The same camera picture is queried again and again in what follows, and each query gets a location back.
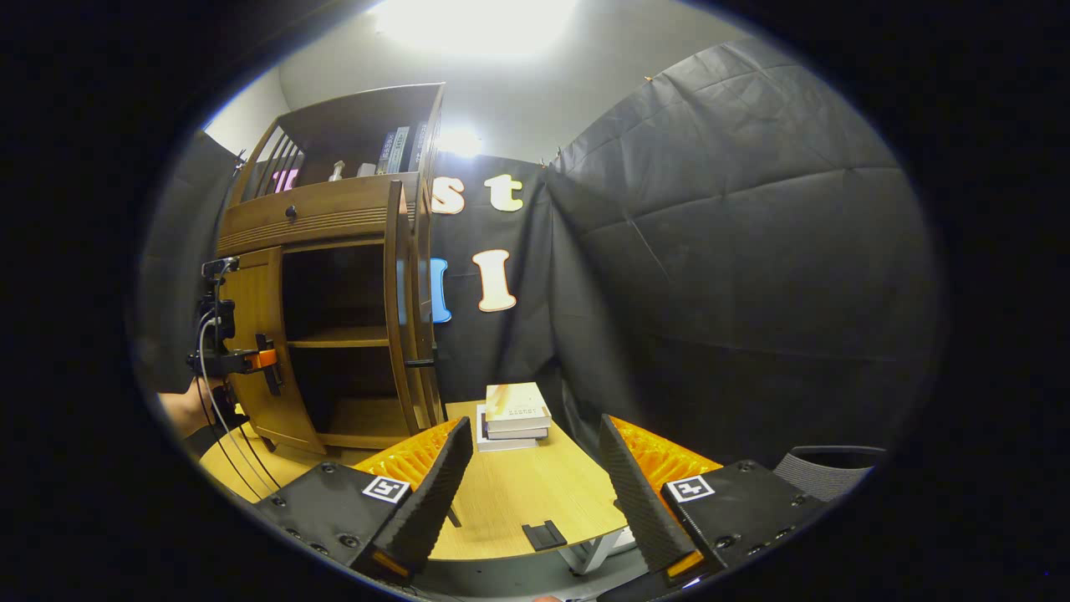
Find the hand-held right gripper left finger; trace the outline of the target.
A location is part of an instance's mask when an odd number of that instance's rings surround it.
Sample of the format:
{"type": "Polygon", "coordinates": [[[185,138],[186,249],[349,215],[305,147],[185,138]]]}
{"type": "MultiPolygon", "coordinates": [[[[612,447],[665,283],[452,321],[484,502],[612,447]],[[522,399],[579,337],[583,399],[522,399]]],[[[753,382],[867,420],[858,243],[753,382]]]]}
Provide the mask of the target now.
{"type": "Polygon", "coordinates": [[[253,510],[368,578],[413,578],[435,547],[471,456],[471,420],[463,416],[353,467],[320,462],[253,510]]]}

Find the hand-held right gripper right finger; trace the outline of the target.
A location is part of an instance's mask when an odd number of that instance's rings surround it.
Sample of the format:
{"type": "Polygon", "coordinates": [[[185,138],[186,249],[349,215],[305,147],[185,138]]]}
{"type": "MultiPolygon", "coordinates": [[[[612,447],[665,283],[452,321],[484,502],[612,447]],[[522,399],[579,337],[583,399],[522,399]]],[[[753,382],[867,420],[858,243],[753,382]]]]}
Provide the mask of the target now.
{"type": "Polygon", "coordinates": [[[601,464],[649,572],[706,578],[783,545],[826,503],[754,461],[720,464],[603,415],[601,464]]]}

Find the wooden cabinet door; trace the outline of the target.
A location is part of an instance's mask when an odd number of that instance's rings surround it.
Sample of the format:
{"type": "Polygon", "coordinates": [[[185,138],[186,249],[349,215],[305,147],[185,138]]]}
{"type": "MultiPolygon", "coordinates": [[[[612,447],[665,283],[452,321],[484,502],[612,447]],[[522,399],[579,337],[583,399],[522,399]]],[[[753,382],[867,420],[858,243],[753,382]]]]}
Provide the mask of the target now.
{"type": "Polygon", "coordinates": [[[396,392],[409,433],[415,435],[435,426],[431,410],[431,390],[425,373],[431,368],[431,356],[421,352],[421,317],[416,300],[416,248],[408,206],[404,183],[389,180],[385,221],[385,312],[389,362],[396,392]]]}
{"type": "Polygon", "coordinates": [[[262,334],[276,350],[278,362],[273,367],[280,379],[278,393],[271,392],[262,372],[229,379],[238,403],[251,417],[253,430],[274,445],[324,454],[324,444],[318,438],[299,393],[284,333],[282,248],[270,247],[238,257],[238,271],[226,275],[219,297],[236,302],[233,314],[236,335],[229,348],[255,350],[257,335],[262,334]]]}

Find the wooden double-door shoe cabinet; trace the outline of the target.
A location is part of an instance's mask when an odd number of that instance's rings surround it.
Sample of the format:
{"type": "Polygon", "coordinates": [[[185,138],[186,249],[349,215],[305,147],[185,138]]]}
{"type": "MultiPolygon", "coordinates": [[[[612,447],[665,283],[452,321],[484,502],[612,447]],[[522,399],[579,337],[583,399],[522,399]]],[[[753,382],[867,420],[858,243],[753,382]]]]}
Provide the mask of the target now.
{"type": "MultiPolygon", "coordinates": [[[[425,383],[431,410],[443,421],[435,380],[435,338],[431,277],[431,167],[444,84],[398,84],[320,102],[276,117],[236,177],[229,205],[328,182],[333,164],[343,161],[343,179],[356,177],[360,164],[377,164],[387,133],[428,122],[417,192],[409,203],[416,248],[418,348],[431,356],[425,383]]],[[[332,325],[386,325],[385,233],[275,245],[282,248],[282,319],[287,340],[332,325]]],[[[257,335],[257,348],[273,348],[257,335]]],[[[289,348],[299,393],[325,453],[332,448],[382,450],[413,435],[400,408],[389,348],[289,348]]],[[[268,388],[278,393],[278,371],[268,372],[268,388]]],[[[251,417],[248,425],[253,430],[251,417]]],[[[253,434],[270,450],[278,448],[253,434]]]]}

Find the wooden inner cabinet shelf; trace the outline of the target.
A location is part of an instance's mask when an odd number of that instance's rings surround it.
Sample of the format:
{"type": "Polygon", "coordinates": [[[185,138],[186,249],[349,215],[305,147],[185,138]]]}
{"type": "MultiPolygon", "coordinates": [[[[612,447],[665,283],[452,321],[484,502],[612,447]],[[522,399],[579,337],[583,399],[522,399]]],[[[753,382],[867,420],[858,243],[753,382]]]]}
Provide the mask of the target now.
{"type": "Polygon", "coordinates": [[[389,348],[385,325],[332,325],[288,339],[290,348],[389,348]]]}

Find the white table leg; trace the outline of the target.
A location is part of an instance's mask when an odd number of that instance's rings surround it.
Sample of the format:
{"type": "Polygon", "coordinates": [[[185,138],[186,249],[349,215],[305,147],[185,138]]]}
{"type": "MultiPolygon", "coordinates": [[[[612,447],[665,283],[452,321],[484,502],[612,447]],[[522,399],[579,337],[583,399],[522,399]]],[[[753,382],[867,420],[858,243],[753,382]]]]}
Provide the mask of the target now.
{"type": "Polygon", "coordinates": [[[559,547],[557,553],[562,560],[568,565],[569,571],[574,575],[582,576],[599,571],[605,560],[631,551],[631,549],[635,549],[635,535],[630,526],[625,526],[598,538],[590,538],[575,545],[559,547]]]}

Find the white flat book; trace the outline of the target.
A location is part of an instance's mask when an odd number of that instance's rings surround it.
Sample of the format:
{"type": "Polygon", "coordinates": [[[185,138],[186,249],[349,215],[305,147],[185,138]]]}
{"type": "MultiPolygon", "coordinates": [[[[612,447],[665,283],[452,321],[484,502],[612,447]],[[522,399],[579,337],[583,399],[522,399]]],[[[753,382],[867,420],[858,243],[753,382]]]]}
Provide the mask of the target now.
{"type": "Polygon", "coordinates": [[[530,448],[538,448],[539,442],[542,439],[515,439],[515,441],[489,441],[484,435],[484,419],[482,415],[486,414],[486,407],[484,404],[479,404],[476,407],[476,446],[479,452],[500,452],[500,451],[511,451],[521,450],[530,448]]]}

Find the small black table clip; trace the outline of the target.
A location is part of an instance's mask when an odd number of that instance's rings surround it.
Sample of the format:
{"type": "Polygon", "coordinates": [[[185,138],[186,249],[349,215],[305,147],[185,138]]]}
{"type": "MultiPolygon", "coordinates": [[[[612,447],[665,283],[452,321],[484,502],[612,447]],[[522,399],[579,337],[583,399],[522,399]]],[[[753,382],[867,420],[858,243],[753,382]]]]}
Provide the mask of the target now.
{"type": "Polygon", "coordinates": [[[528,543],[530,543],[532,551],[535,553],[568,545],[568,541],[559,531],[557,525],[551,519],[547,519],[547,521],[538,523],[538,525],[524,523],[521,529],[524,537],[528,538],[528,543]]]}

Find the grey flat book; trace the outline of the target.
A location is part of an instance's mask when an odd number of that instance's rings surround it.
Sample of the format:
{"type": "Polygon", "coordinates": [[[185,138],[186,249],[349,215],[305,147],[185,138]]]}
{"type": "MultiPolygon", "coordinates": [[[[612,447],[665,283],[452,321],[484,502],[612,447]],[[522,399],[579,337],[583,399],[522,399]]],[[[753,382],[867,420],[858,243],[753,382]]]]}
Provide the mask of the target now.
{"type": "Polygon", "coordinates": [[[484,414],[482,419],[482,430],[489,441],[542,439],[549,435],[549,427],[552,425],[550,416],[492,420],[489,415],[484,414]]]}

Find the beige flat book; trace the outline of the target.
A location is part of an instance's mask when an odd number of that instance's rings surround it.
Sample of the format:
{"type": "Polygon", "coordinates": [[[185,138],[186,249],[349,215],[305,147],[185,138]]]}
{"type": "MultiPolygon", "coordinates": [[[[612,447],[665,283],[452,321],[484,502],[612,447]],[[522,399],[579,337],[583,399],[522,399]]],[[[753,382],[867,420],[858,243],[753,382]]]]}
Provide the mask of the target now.
{"type": "Polygon", "coordinates": [[[489,433],[549,428],[552,423],[536,382],[487,386],[484,416],[489,433]]]}

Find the wooden drawer with black knob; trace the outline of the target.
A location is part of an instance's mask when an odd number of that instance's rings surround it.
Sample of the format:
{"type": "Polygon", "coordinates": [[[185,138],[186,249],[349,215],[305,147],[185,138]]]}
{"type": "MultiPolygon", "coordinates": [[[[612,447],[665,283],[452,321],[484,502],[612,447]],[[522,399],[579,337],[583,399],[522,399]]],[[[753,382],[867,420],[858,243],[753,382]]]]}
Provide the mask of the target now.
{"type": "Polygon", "coordinates": [[[238,203],[224,213],[217,254],[243,254],[275,245],[336,237],[382,235],[393,181],[404,186],[409,203],[415,201],[418,175],[406,172],[322,182],[238,203]]]}

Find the grey mesh chair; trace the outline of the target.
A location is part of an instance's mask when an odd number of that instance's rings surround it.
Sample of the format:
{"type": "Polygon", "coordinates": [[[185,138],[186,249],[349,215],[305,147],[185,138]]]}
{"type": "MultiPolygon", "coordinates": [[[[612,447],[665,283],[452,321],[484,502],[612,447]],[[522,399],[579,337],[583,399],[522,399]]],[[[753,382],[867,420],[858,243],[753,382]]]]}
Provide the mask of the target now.
{"type": "Polygon", "coordinates": [[[773,473],[828,503],[859,485],[885,454],[885,449],[872,446],[795,446],[773,473]]]}

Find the black backdrop cloth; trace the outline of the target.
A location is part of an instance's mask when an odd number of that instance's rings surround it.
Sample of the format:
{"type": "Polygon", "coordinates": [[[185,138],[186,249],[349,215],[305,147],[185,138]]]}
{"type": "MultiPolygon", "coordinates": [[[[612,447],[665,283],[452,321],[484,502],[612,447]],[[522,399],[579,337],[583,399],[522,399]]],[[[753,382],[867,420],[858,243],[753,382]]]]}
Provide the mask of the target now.
{"type": "MultiPolygon", "coordinates": [[[[192,380],[201,266],[219,259],[228,152],[183,166],[141,260],[150,391],[192,380]]],[[[536,382],[601,461],[603,415],[716,462],[890,449],[943,324],[924,211],[853,106],[760,38],[685,58],[547,165],[435,142],[431,294],[443,416],[536,382]]]]}

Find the large ceiling light panel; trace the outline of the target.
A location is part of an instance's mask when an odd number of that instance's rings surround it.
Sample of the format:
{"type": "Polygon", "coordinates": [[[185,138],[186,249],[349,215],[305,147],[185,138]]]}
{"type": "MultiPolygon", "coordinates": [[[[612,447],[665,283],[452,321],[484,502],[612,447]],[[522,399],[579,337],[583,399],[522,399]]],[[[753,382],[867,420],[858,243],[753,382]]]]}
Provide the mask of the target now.
{"type": "Polygon", "coordinates": [[[551,45],[580,0],[383,0],[374,33],[445,55],[528,56],[551,45]]]}

